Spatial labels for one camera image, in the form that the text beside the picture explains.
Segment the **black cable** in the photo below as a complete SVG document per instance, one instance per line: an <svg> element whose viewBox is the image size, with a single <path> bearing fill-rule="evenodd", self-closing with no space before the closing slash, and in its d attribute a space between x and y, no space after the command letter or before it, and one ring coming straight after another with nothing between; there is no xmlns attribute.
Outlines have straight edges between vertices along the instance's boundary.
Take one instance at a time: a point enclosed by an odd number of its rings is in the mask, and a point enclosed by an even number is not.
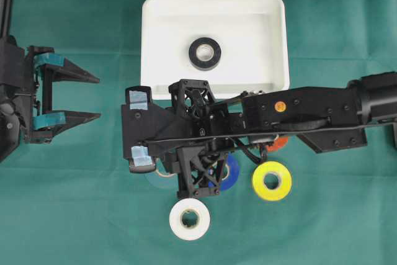
<svg viewBox="0 0 397 265"><path fill-rule="evenodd" d="M254 155L254 153L250 152L247 146L239 139L232 138L236 145L238 145L243 153L254 163L254 164L261 164L262 160Z"/></svg>
<svg viewBox="0 0 397 265"><path fill-rule="evenodd" d="M244 145L245 148L254 148L255 146L257 146L257 144ZM234 146L234 147L228 147L228 148L224 148L224 149L209 151L209 152L206 153L206 155L208 155L208 156L210 156L210 155L219 155L219 154L222 154L222 153L234 152L234 151L242 150L242 149L243 148L241 146Z"/></svg>
<svg viewBox="0 0 397 265"><path fill-rule="evenodd" d="M273 131L273 132L261 132L261 133L239 133L239 134L229 134L229 135L214 135L214 136L204 136L204 137L189 137L189 138L165 138L157 140L145 140L143 143L153 144L161 142L172 142L172 141L199 141L217 138L244 138L244 137L255 137L255 136L269 136L269 135L299 135L302 133L315 133L315 132L327 132L332 130L357 130L360 128L367 127L381 127L384 125L395 124L396 121L383 122L379 124L363 124L354 126L343 126L343 127L325 127L317 128L315 130L294 130L294 131Z"/></svg>

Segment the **yellow tape roll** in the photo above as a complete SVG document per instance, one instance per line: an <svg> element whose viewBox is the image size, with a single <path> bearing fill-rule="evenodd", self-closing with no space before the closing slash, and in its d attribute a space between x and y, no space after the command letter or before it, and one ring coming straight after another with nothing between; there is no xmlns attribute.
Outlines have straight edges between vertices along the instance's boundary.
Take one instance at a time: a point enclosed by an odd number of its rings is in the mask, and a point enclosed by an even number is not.
<svg viewBox="0 0 397 265"><path fill-rule="evenodd" d="M265 184L265 176L274 174L279 180L279 184L275 189L269 189ZM252 175L252 186L255 193L262 199L267 201L278 201L283 199L291 190L292 177L288 169L276 162L267 161L260 164Z"/></svg>

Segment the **white tape roll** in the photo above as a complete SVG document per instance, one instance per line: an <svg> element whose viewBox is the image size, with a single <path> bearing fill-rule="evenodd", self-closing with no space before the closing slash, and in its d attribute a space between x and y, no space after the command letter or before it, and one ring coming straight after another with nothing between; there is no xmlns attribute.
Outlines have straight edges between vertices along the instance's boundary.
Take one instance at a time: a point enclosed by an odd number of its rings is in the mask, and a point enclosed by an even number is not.
<svg viewBox="0 0 397 265"><path fill-rule="evenodd" d="M185 213L194 212L197 222L188 226L182 218ZM196 240L207 232L210 226L210 212L207 207L197 199L182 199L173 206L169 213L169 226L172 232L183 240Z"/></svg>

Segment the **green cloth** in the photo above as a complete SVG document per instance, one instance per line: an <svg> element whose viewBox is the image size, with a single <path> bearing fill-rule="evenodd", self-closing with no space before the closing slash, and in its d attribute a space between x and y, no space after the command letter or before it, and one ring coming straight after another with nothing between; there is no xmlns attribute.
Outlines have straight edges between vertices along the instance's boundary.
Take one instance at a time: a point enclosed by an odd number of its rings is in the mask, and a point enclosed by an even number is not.
<svg viewBox="0 0 397 265"><path fill-rule="evenodd" d="M145 0L14 0L20 46L55 47L101 79L54 85L54 109L98 120L21 145L0 164L2 264L396 264L397 150L390 128L368 147L316 155L297 138L270 155L290 170L291 193L264 202L241 153L239 181L205 198L207 234L186 242L168 224L176 194L131 175L120 105L140 82ZM283 0L291 87L344 87L392 71L397 0Z"/></svg>

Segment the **wire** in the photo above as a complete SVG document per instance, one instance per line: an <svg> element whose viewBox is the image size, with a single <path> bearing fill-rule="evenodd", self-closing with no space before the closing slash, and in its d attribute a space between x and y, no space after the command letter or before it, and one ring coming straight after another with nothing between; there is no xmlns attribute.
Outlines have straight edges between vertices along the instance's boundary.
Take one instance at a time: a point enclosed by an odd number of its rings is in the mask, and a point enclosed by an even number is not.
<svg viewBox="0 0 397 265"><path fill-rule="evenodd" d="M239 139L232 138L236 145L240 147L243 153L254 163L254 164L261 164L261 158L258 158L254 153L250 152L247 146Z"/></svg>
<svg viewBox="0 0 397 265"><path fill-rule="evenodd" d="M325 127L317 128L315 130L290 130L290 131L273 131L273 132L261 132L261 133L237 133L229 135L214 135L214 136L204 136L204 137L189 137L189 138L165 138L157 140L145 140L145 144L155 144L162 142L173 142L173 141L199 141L199 140L209 140L209 139L219 139L219 138L244 138L244 137L255 137L255 136L269 136L269 135L300 135L302 133L317 133L317 132L328 132L333 130L357 130L360 128L368 127L381 127L384 125L395 124L396 121L382 122L379 124L363 124L354 126L341 126L341 127Z"/></svg>

